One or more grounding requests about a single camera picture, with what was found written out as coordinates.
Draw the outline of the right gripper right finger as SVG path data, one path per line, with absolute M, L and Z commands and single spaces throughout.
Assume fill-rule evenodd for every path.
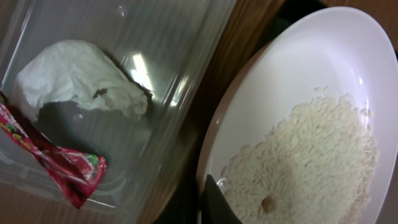
M 242 224 L 228 205 L 211 175 L 207 175 L 201 198 L 202 224 Z

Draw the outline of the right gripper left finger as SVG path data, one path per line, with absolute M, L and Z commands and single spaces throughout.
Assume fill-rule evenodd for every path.
M 197 224 L 198 185 L 194 177 L 184 179 L 153 224 Z

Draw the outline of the red silver snack wrapper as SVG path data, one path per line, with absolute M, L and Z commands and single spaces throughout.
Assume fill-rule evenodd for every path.
M 54 145 L 8 103 L 4 94 L 1 94 L 1 129 L 35 157 L 77 209 L 89 199 L 106 172 L 103 156 Z

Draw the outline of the large white dinner plate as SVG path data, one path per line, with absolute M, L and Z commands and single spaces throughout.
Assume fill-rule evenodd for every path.
M 321 90 L 349 94 L 370 112 L 362 122 L 377 140 L 379 165 L 360 222 L 376 222 L 397 157 L 397 59 L 387 34 L 363 11 L 329 7 L 293 23 L 242 68 L 206 132 L 197 166 L 200 184 L 220 180 L 229 160 L 258 143 L 292 108 Z

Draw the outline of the white napkin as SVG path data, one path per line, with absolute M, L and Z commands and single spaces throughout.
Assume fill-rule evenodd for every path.
M 85 110 L 121 111 L 128 118 L 147 111 L 144 91 L 96 45 L 63 40 L 41 51 L 17 75 L 11 105 L 31 121 L 48 103 L 73 101 Z

